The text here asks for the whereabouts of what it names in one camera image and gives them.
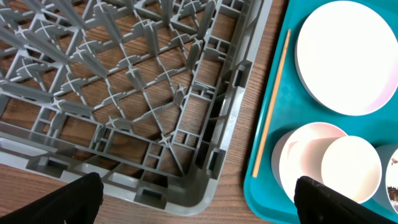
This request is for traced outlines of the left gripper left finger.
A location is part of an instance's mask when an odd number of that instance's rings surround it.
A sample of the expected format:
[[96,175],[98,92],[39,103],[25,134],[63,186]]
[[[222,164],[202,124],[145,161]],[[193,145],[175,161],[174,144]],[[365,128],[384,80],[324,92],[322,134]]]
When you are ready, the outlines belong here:
[[1,223],[93,223],[103,203],[104,185],[91,172],[1,217]]

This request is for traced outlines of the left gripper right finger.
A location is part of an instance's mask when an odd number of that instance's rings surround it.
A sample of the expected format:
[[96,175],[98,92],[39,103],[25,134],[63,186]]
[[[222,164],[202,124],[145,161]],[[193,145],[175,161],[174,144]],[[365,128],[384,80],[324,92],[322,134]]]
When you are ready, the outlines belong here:
[[395,224],[308,176],[297,180],[294,204],[301,224]]

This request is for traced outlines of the white paper cup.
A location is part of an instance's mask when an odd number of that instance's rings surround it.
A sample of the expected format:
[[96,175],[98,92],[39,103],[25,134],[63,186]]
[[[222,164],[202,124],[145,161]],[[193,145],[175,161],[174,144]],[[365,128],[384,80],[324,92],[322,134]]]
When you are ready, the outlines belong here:
[[365,139],[324,122],[305,124],[285,144],[283,190],[294,199],[297,180],[308,176],[357,203],[368,201],[382,178],[381,160]]

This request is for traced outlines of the rice pile with food scrap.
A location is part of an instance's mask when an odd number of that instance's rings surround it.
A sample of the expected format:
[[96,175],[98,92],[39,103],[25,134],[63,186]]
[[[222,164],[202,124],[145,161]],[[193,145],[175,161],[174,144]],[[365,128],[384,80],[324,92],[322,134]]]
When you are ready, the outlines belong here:
[[397,212],[397,156],[392,156],[388,163],[386,187],[390,203]]

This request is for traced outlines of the grey bowl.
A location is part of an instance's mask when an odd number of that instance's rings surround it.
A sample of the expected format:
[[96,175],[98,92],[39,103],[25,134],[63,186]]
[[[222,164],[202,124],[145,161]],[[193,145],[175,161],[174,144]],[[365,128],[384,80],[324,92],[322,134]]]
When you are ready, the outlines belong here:
[[386,172],[391,157],[397,156],[397,145],[390,144],[390,145],[379,146],[376,148],[376,151],[379,155],[382,164],[382,178],[379,188],[377,189],[376,193],[373,196],[373,200],[380,206],[384,207],[385,209],[396,215],[397,212],[392,207],[387,193]]

